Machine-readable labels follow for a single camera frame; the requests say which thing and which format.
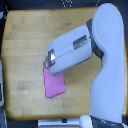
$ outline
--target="pink cloth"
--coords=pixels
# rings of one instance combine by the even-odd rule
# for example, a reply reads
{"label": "pink cloth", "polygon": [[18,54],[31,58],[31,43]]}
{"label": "pink cloth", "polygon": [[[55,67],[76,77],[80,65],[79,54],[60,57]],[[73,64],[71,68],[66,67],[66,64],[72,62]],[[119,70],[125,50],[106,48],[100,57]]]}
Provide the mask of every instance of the pink cloth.
{"label": "pink cloth", "polygon": [[65,92],[65,84],[63,72],[55,76],[51,76],[50,71],[43,67],[45,97],[54,98]]}

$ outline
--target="wooden board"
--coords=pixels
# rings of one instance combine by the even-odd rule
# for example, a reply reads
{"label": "wooden board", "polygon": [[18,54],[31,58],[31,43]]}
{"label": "wooden board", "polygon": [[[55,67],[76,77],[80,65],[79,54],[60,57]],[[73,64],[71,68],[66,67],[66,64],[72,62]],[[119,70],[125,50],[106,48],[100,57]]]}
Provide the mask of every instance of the wooden board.
{"label": "wooden board", "polygon": [[[78,118],[89,112],[91,81],[101,67],[91,59],[64,72],[66,93],[45,98],[43,61],[47,45],[56,37],[93,17],[96,8],[10,11],[2,42],[5,111],[11,120]],[[125,61],[125,102],[127,114],[127,60]]]}

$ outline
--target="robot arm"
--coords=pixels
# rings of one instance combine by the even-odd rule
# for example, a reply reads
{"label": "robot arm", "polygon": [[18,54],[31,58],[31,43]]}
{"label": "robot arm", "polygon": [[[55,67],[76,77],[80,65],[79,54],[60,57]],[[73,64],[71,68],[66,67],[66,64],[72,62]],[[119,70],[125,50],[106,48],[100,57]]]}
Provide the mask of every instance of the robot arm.
{"label": "robot arm", "polygon": [[124,27],[121,14],[114,5],[103,4],[96,10],[91,31],[83,25],[49,44],[44,66],[49,68],[51,75],[65,71],[89,59],[95,45],[104,54],[102,67],[91,84],[89,116],[81,116],[80,126],[127,127],[121,124],[124,103]]}

